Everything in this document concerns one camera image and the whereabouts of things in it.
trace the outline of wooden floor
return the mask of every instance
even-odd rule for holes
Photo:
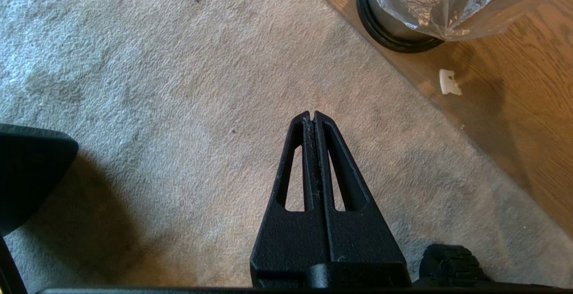
[[[573,0],[550,0],[507,33],[400,54],[375,43],[355,0],[328,0],[422,94],[573,236]],[[440,68],[463,96],[443,96]]]

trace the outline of carpet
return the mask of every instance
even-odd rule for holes
[[[439,242],[500,281],[573,286],[571,239],[324,0],[0,2],[0,122],[80,145],[6,238],[30,292],[250,286],[289,121],[315,109],[414,279]]]

